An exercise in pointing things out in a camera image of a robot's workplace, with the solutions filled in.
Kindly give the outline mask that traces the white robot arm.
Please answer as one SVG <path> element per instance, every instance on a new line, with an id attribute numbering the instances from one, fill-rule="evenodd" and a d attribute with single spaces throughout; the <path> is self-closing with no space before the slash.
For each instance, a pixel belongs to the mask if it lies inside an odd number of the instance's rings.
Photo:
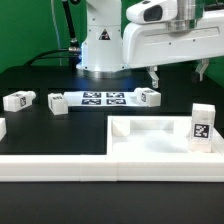
<path id="1" fill-rule="evenodd" d="M 142 0 L 121 10 L 121 0 L 87 0 L 87 37 L 80 73 L 94 78 L 145 68 L 158 86 L 157 67 L 197 60 L 203 77 L 209 60 L 224 56 L 224 4 L 201 0 Z"/>

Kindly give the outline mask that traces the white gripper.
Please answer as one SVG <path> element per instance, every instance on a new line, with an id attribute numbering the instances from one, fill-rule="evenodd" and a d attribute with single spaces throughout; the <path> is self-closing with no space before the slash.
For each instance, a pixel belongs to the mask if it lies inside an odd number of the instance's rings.
<path id="1" fill-rule="evenodd" d="M 166 23 L 129 23 L 123 35 L 123 60 L 130 68 L 147 67 L 152 87 L 159 87 L 159 65 L 199 60 L 197 80 L 202 81 L 209 59 L 224 55 L 224 13 L 205 13 L 197 27 L 169 32 Z"/>

